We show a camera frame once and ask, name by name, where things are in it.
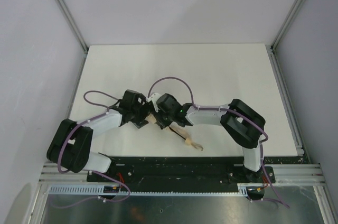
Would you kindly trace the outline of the beige and black folding umbrella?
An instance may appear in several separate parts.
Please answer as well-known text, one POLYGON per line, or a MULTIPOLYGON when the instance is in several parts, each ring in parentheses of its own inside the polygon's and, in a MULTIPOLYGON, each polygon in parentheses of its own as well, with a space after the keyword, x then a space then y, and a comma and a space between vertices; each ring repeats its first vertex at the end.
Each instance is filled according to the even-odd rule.
POLYGON ((169 125, 164 128, 161 128, 161 130, 174 133, 175 135, 180 137, 186 145, 191 146, 195 148, 196 150, 199 150, 199 151, 204 150, 204 147, 202 145, 192 140, 191 135, 183 127, 176 126, 176 125, 169 125))

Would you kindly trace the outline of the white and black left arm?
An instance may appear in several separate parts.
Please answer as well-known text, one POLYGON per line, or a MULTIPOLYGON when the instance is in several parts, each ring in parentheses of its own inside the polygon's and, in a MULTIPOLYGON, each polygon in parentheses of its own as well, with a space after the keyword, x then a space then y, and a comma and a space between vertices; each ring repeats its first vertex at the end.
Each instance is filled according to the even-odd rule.
POLYGON ((89 93, 100 92, 87 91, 83 98, 105 110, 82 122, 67 118, 60 123, 46 153, 47 159, 58 165, 60 173, 78 173, 82 170, 106 173, 112 165, 112 158, 91 151, 92 140, 127 123, 141 128, 148 123, 146 118, 154 109, 151 101, 133 90, 126 90, 120 99, 112 97, 116 102, 111 106, 90 102, 86 97, 89 93))

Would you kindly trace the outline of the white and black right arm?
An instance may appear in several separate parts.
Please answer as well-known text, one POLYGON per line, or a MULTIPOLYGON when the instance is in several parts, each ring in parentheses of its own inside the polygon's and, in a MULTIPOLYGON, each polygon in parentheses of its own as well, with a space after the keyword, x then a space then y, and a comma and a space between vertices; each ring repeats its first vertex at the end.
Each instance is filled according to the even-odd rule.
POLYGON ((154 117, 161 128, 176 123, 181 127, 215 125, 223 127, 230 137, 242 147, 245 169, 258 172, 263 158, 260 145, 265 134, 265 119, 240 99, 223 106, 181 105, 170 94, 154 93, 149 101, 154 107, 154 117))

